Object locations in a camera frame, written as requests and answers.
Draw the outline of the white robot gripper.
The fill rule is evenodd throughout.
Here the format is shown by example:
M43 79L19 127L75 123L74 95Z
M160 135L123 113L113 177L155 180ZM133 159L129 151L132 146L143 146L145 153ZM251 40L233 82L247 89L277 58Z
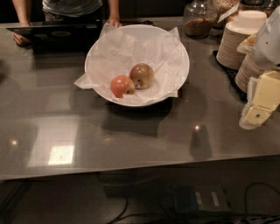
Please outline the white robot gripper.
M244 39L237 52L247 54L254 49L255 62L267 69L280 69L280 6L275 8L259 32ZM280 105L280 72L270 71L248 82L247 103L239 125L245 130L261 127Z

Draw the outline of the person right forearm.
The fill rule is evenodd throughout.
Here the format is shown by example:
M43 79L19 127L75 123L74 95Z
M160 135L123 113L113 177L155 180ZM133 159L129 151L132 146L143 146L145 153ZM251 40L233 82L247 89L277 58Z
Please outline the person right forearm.
M17 13L17 18L21 26L30 25L31 2L30 0L12 0Z

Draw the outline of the person left forearm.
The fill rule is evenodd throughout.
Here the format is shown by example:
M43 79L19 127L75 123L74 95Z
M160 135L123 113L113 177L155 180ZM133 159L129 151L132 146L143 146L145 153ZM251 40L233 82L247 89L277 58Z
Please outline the person left forearm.
M120 19L119 16L119 0L108 0L109 6L109 20L118 21Z

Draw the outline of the person left hand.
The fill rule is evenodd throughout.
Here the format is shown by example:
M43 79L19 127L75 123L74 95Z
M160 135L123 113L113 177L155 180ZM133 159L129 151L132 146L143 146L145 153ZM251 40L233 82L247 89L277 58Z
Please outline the person left hand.
M123 26L119 21L114 20L114 19L108 19L108 20L107 20L107 24L112 25L112 26L114 26L115 28L120 28L120 27Z

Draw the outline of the person right hand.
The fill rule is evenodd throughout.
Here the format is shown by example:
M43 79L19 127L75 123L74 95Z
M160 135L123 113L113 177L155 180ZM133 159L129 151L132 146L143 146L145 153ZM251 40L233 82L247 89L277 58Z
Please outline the person right hand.
M12 33L12 38L18 46L28 46L31 43L28 38L18 35L15 32Z

